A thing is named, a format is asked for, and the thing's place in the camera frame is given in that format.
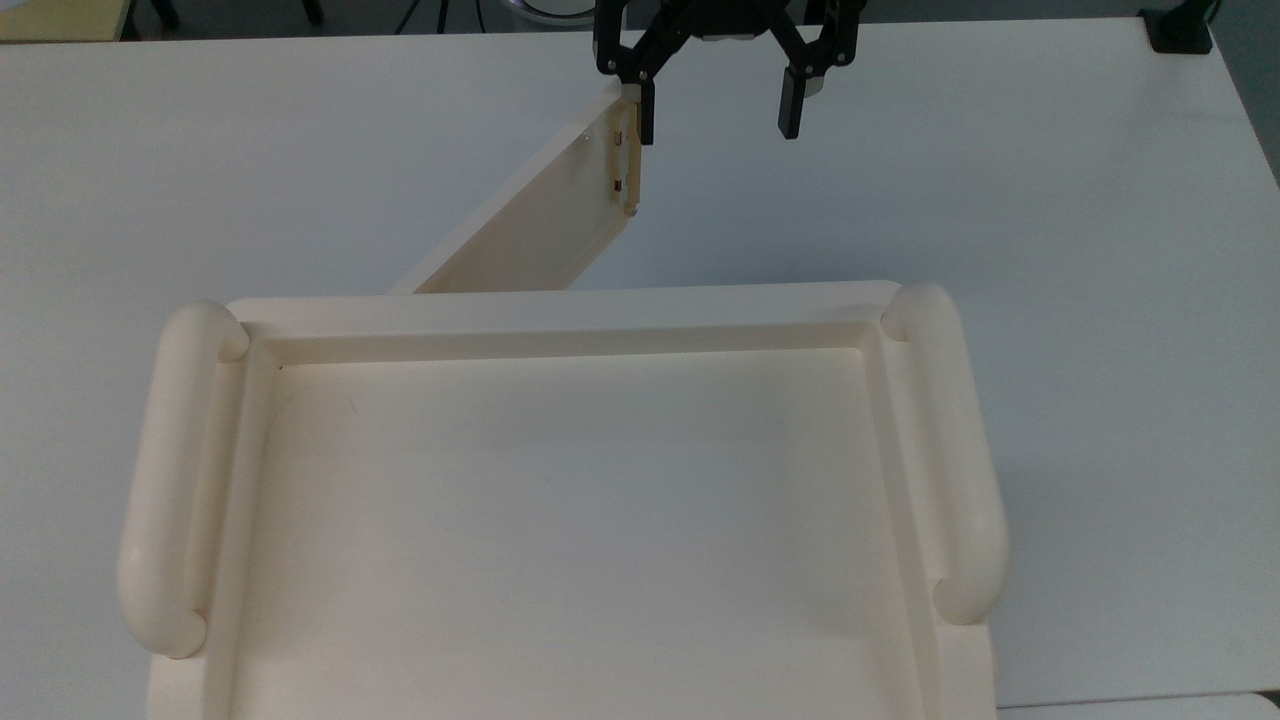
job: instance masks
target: tray handle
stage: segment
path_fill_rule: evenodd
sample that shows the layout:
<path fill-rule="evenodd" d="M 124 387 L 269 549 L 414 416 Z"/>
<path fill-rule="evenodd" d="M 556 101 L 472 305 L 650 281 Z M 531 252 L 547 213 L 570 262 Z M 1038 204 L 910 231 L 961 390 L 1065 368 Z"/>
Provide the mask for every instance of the tray handle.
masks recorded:
<path fill-rule="evenodd" d="M 156 655 L 189 657 L 205 642 L 205 619 L 180 600 L 187 539 L 214 372 L 247 350 L 236 316 L 207 300 L 180 307 L 160 337 L 116 565 L 129 632 Z"/>
<path fill-rule="evenodd" d="M 950 575 L 933 588 L 933 606 L 954 625 L 980 623 L 995 609 L 1009 574 L 1009 525 L 960 313 L 941 287 L 913 284 L 893 295 L 881 327 L 891 338 L 911 343 L 924 384 L 951 557 Z"/>

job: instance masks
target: black clamp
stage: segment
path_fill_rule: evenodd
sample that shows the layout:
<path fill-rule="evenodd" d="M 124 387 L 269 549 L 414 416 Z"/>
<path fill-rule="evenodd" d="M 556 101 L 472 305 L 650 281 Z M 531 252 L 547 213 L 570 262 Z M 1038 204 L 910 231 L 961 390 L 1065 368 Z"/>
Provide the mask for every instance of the black clamp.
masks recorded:
<path fill-rule="evenodd" d="M 640 106 L 640 142 L 653 145 L 653 78 L 690 37 L 756 37 L 773 33 L 787 55 L 782 77 L 778 129 L 791 140 L 800 135 L 804 99 L 822 88 L 832 67 L 854 61 L 858 17 L 867 0 L 824 0 L 822 32 L 813 42 L 800 37 L 787 15 L 788 0 L 663 0 L 653 23 L 635 47 L 621 42 L 622 10 L 630 0 L 596 0 L 595 67 L 634 86 Z"/>

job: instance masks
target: white table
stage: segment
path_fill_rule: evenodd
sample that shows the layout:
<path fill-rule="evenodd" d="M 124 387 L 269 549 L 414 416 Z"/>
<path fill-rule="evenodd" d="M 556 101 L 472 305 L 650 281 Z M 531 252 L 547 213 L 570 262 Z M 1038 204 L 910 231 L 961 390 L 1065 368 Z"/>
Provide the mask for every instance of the white table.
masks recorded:
<path fill-rule="evenodd" d="M 1000 720 L 1276 720 L 1280 710 L 1256 694 L 1085 702 L 1001 710 Z"/>
<path fill-rule="evenodd" d="M 859 55 L 785 142 L 776 45 L 687 46 L 579 286 L 943 283 L 1012 529 L 1000 702 L 1280 687 L 1280 192 L 1221 58 L 1130 19 L 872 26 Z M 0 68 L 0 714 L 137 717 L 114 561 L 164 319 L 384 292 L 604 79 L 584 35 Z"/>

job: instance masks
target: white tray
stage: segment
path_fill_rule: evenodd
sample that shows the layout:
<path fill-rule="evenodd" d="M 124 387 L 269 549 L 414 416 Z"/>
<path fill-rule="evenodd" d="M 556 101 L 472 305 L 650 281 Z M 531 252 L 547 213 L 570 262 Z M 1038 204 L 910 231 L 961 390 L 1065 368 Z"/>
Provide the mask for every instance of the white tray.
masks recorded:
<path fill-rule="evenodd" d="M 152 719 L 978 720 L 1006 568 L 955 309 L 864 282 L 187 306 L 119 584 Z"/>

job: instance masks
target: chair leg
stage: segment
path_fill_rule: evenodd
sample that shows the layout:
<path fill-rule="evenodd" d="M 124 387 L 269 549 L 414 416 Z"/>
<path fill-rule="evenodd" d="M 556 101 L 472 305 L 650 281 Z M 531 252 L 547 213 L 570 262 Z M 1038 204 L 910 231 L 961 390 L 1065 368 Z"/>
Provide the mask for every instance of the chair leg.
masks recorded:
<path fill-rule="evenodd" d="M 307 12 L 311 24 L 324 24 L 324 8 L 320 6 L 320 0 L 302 0 L 302 8 Z"/>
<path fill-rule="evenodd" d="M 151 6 L 160 15 L 160 24 L 169 29 L 178 29 L 178 10 L 173 9 L 170 0 L 151 0 Z"/>
<path fill-rule="evenodd" d="M 124 13 L 124 26 L 120 28 L 120 40 L 142 40 L 138 33 L 138 24 L 133 22 L 133 6 L 137 0 L 129 3 L 129 9 Z"/>

